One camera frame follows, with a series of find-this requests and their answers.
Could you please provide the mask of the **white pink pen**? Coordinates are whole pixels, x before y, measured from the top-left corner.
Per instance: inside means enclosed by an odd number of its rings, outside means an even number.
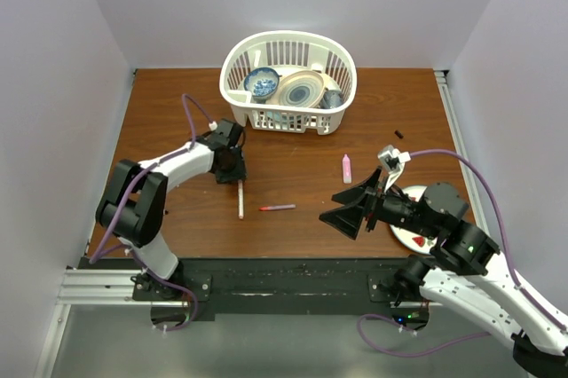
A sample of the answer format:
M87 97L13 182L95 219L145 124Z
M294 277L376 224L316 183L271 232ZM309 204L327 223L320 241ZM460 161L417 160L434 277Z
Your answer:
M238 218L242 220L244 218L244 185L243 181L238 181Z

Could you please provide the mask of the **red purple pen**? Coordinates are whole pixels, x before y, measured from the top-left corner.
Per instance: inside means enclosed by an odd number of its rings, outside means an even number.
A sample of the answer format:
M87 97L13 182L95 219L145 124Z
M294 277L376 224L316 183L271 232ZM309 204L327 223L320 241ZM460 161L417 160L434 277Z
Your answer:
M273 205L273 206L263 206L260 207L258 210L262 212L272 212L272 211L280 211L280 210L291 210L295 209L296 204L283 204L283 205Z

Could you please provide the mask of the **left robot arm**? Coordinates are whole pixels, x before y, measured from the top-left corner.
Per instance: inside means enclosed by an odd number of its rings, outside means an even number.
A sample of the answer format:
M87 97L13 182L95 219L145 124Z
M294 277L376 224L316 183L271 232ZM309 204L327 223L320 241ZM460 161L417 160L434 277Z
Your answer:
M95 213L106 229L102 243L115 236L155 277L152 288L164 300L178 298L184 289L178 257L162 235L168 193L204 174L220 185L244 181L245 129L226 119L178 149L152 160L119 161Z

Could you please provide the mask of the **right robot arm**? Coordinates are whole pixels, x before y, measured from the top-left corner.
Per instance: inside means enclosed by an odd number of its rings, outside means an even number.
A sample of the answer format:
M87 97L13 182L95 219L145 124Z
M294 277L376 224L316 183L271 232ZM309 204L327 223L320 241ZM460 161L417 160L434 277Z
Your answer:
M319 220L354 240L359 228L377 222L436 243L429 257L411 255L393 277L398 295L441 303L476 323L511 349L513 359L535 377L567 375L566 315L531 305L529 284L515 279L498 244L464 220L469 205L447 183L428 186L419 198L380 181L381 171L333 195L338 208Z

